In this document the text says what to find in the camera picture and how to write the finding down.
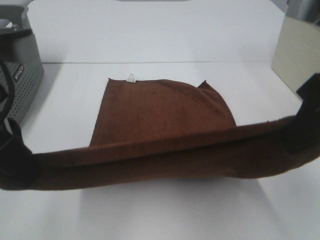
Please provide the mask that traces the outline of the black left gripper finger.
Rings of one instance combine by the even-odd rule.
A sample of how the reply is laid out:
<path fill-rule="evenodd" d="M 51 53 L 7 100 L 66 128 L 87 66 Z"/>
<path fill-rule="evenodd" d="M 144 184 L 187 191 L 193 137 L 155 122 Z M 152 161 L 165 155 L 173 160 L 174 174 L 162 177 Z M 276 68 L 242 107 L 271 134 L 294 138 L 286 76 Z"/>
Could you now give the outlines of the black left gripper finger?
<path fill-rule="evenodd" d="M 29 188 L 41 174 L 39 163 L 24 144 L 19 124 L 5 119 L 0 124 L 0 179 L 13 188 Z"/>

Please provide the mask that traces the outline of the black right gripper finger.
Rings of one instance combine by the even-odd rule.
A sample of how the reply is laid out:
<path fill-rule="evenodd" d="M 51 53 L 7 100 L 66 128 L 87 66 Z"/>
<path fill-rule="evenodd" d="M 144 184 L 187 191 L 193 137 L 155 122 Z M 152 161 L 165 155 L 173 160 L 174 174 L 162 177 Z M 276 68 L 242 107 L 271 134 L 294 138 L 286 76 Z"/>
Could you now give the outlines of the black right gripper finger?
<path fill-rule="evenodd" d="M 283 132 L 290 154 L 298 154 L 320 146 L 320 76 L 312 75 L 297 91 L 302 104 Z"/>

